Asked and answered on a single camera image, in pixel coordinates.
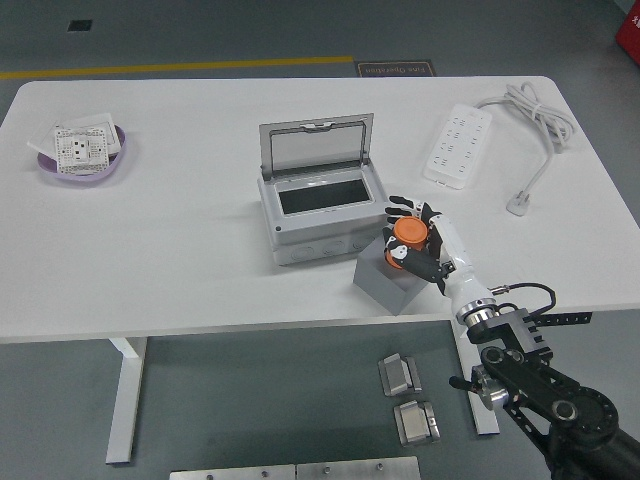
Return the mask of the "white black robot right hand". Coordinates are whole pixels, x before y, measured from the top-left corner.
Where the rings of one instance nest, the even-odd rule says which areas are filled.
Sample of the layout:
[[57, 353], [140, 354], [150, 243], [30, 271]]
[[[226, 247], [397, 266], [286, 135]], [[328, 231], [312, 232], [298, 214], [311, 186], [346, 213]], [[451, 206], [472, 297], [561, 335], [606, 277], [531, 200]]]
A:
[[[384, 253], [392, 265], [438, 286], [450, 299], [456, 320], [471, 328], [497, 315], [494, 295], [476, 277], [472, 262], [453, 224], [427, 203], [402, 196], [389, 197], [389, 225], [383, 229]], [[402, 219], [415, 219], [427, 229], [425, 246], [403, 239]]]

